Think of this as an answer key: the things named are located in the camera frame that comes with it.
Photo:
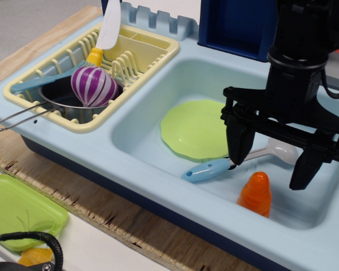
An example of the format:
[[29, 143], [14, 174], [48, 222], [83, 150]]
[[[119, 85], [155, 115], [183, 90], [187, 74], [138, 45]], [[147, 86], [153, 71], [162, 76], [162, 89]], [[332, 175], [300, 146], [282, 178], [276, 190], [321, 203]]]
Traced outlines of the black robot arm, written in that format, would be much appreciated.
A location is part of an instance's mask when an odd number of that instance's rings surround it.
[[279, 1], [278, 12], [266, 88], [225, 88], [221, 118], [235, 165], [256, 133], [300, 147], [289, 187], [303, 190], [324, 163], [339, 162], [339, 117], [317, 99], [328, 56], [339, 50], [339, 1]]

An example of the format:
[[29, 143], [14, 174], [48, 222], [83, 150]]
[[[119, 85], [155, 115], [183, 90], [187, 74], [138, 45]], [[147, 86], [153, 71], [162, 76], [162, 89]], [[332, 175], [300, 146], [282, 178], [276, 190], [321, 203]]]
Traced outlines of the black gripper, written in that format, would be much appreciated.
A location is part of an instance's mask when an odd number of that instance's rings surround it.
[[339, 117], [326, 110], [317, 97], [304, 104], [295, 98], [268, 97], [266, 90], [227, 87], [221, 119], [227, 126], [228, 153], [240, 165], [252, 149], [255, 133], [303, 149], [289, 188], [304, 190], [323, 161], [339, 162]]

